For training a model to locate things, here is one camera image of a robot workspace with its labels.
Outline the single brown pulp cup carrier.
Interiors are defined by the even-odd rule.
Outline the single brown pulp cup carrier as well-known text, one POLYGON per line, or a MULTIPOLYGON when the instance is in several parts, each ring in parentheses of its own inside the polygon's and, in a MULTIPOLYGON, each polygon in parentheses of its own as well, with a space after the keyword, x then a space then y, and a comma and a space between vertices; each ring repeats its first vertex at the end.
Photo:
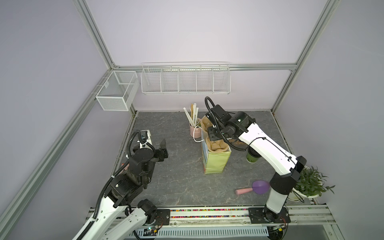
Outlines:
POLYGON ((210 135, 209 133, 209 127, 212 127, 213 124, 210 122, 210 120, 207 117, 203 117, 201 120, 201 127, 202 127, 202 137, 203 140, 206 142, 206 145, 208 147, 209 152, 211 153, 223 153, 230 150, 230 146, 225 143, 222 139, 216 138, 214 135, 210 135))

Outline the landscape printed paper bag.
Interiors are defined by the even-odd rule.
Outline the landscape printed paper bag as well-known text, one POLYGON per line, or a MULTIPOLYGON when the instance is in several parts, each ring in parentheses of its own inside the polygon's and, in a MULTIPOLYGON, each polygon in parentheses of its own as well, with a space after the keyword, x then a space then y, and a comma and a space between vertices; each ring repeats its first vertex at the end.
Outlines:
POLYGON ((231 148, 227 152, 216 154, 209 152, 206 142, 203 140, 202 136, 201 139, 194 139, 194 141, 202 144, 204 174, 222 173, 231 156, 231 148))

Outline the green paper coffee cup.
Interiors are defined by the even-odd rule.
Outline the green paper coffee cup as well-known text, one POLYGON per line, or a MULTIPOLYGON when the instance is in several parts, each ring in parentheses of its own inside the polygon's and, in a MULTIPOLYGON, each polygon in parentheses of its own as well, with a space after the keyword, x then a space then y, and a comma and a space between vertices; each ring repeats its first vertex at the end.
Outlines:
POLYGON ((262 156, 253 148, 248 148, 248 153, 246 156, 247 162, 250 164, 256 163, 262 156))

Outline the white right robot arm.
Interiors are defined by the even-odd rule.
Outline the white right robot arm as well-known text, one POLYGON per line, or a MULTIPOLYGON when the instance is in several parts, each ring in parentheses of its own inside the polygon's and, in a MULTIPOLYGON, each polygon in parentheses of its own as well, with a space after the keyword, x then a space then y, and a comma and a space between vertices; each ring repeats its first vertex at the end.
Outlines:
POLYGON ((267 223, 290 223, 285 204, 306 167, 307 159, 297 157, 278 145, 247 113, 225 111, 209 97, 205 99, 205 105, 208 110, 206 117, 212 123, 208 130, 210 140, 223 140, 234 150, 261 157, 275 171, 270 180, 269 197, 263 210, 259 211, 259 219, 267 223))

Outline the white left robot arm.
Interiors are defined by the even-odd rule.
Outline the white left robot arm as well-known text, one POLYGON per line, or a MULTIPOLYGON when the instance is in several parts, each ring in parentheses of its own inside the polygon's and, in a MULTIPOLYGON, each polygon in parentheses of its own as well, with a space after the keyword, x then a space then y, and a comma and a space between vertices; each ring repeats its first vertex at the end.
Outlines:
POLYGON ((93 214, 75 240, 124 240, 144 225, 167 225, 169 210, 158 210, 149 200, 136 208, 132 201, 148 187, 157 162, 168 158, 166 141, 155 149, 150 138, 140 142, 133 155, 114 173, 103 187, 93 214))

